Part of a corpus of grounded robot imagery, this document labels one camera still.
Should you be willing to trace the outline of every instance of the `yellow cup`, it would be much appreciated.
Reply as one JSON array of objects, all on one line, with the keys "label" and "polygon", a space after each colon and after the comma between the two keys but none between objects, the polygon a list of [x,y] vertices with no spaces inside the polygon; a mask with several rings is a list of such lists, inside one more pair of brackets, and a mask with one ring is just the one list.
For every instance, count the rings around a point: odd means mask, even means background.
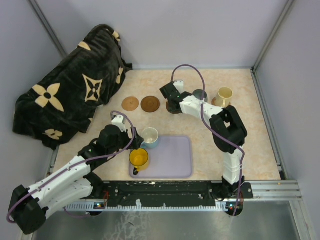
[{"label": "yellow cup", "polygon": [[228,107],[231,104],[233,94],[231,88],[221,87],[215,97],[214,105],[222,108]]},{"label": "yellow cup", "polygon": [[129,155],[130,163],[134,166],[133,175],[138,175],[140,171],[147,169],[149,166],[149,154],[143,149],[139,148],[133,150]]}]

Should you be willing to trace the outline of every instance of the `beige table surface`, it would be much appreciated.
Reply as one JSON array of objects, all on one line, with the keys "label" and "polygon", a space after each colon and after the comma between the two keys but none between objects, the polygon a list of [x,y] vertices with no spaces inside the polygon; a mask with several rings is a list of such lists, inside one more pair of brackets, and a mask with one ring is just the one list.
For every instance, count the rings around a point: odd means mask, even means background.
[{"label": "beige table surface", "polygon": [[[106,125],[111,124],[110,112],[125,113],[141,133],[146,127],[158,130],[160,135],[186,135],[191,139],[193,174],[183,180],[221,180],[223,154],[214,144],[213,136],[200,119],[186,114],[171,114],[166,110],[166,100],[159,89],[170,82],[172,70],[134,70],[127,73],[126,80],[110,103],[99,107],[86,134],[78,133],[69,143],[61,145],[54,170],[62,168],[84,146],[97,138]],[[243,173],[246,180],[279,180],[280,175],[269,135],[262,115],[257,93],[249,69],[202,69],[208,102],[216,96],[220,87],[233,89],[232,105],[237,109],[247,131]],[[175,80],[184,81],[184,90],[192,93],[202,88],[198,74],[192,69],[178,70]],[[129,96],[141,100],[156,96],[160,108],[147,113],[139,106],[134,111],[122,109],[122,101]],[[129,151],[116,156],[94,171],[103,180],[132,181],[129,175]]]}]

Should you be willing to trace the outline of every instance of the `cork coaster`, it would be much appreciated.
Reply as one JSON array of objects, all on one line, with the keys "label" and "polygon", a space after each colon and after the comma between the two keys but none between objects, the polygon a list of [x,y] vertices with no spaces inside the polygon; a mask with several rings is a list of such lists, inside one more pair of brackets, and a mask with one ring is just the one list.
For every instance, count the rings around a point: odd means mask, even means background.
[{"label": "cork coaster", "polygon": [[153,113],[160,107],[160,101],[155,96],[146,96],[141,101],[141,108],[147,113]]},{"label": "cork coaster", "polygon": [[137,109],[139,106],[139,100],[134,96],[129,96],[123,100],[121,106],[124,110],[131,112]]},{"label": "cork coaster", "polygon": [[215,103],[216,103],[216,98],[212,99],[211,104],[212,104],[212,105],[216,105]]},{"label": "cork coaster", "polygon": [[180,114],[181,112],[174,112],[174,111],[169,111],[169,102],[167,101],[165,104],[165,108],[166,110],[171,113],[171,114]]}]

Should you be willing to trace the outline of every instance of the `beige flower print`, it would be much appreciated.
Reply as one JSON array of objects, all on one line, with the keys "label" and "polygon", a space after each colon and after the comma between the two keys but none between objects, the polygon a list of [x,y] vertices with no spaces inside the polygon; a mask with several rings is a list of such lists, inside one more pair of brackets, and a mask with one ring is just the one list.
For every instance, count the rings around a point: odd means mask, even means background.
[{"label": "beige flower print", "polygon": [[89,46],[87,43],[85,43],[84,41],[81,41],[81,42],[78,44],[78,46],[79,46],[80,48],[83,48],[83,49],[86,49],[86,50],[88,50],[88,51],[91,51],[90,46]]},{"label": "beige flower print", "polygon": [[119,75],[116,77],[116,83],[120,84],[121,83],[121,75],[123,73],[124,69],[122,67],[119,68]]},{"label": "beige flower print", "polygon": [[47,90],[40,85],[34,85],[32,89],[40,96],[35,100],[35,103],[44,108],[48,103],[51,103],[57,110],[64,112],[64,107],[55,97],[60,88],[60,83],[50,85]]},{"label": "beige flower print", "polygon": [[94,80],[82,74],[86,86],[86,95],[84,101],[98,101],[100,98],[100,89],[103,79]]},{"label": "beige flower print", "polygon": [[44,135],[47,135],[49,138],[52,138],[54,140],[59,140],[63,134],[60,131],[57,131],[54,129],[48,129],[45,131]]},{"label": "beige flower print", "polygon": [[121,41],[120,36],[119,36],[119,33],[117,33],[116,31],[114,31],[114,32],[112,33],[112,36],[114,36],[114,37],[115,37],[115,40],[117,40],[118,42]]}]

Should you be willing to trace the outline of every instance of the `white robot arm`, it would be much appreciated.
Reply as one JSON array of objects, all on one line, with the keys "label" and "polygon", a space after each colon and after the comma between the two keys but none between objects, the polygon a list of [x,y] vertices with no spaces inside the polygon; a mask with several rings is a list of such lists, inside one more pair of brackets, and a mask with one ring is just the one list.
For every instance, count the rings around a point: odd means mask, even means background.
[{"label": "white robot arm", "polygon": [[[236,145],[243,147],[245,137],[248,135],[236,109],[233,106],[222,108],[211,105],[197,99],[188,92],[184,92],[184,82],[177,80],[160,89],[163,96],[168,100],[168,110],[172,113],[183,113],[201,118],[201,104],[203,104],[203,116],[205,122],[217,133],[231,140]],[[240,160],[242,153],[221,139],[213,136],[215,144],[223,151],[223,177],[230,185],[239,181],[242,168]]]},{"label": "white robot arm", "polygon": [[133,139],[129,138],[123,116],[115,116],[111,123],[99,138],[92,140],[60,170],[28,188],[18,186],[12,193],[7,220],[13,222],[9,219],[11,216],[24,234],[31,234],[66,205],[85,197],[100,196],[104,183],[92,171],[120,149],[127,146],[127,149],[138,149],[144,141],[135,128],[131,128]]}]

